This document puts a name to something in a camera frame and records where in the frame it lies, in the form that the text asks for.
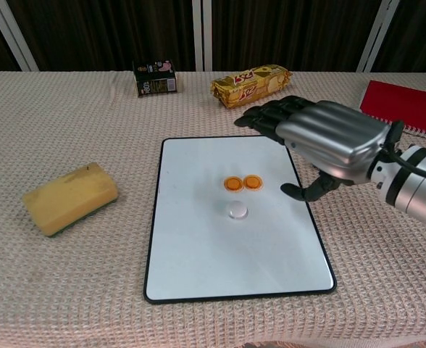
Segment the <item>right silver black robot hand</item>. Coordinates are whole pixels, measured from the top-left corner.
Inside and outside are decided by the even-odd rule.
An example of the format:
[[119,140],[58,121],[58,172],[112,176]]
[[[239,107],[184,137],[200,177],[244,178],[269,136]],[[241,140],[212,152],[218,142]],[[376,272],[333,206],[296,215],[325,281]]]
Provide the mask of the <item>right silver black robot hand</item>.
[[369,182],[390,130],[389,125],[342,104],[299,96],[251,107],[234,124],[286,146],[319,170],[318,178],[306,188],[281,185],[284,194],[301,202],[317,201],[339,185]]

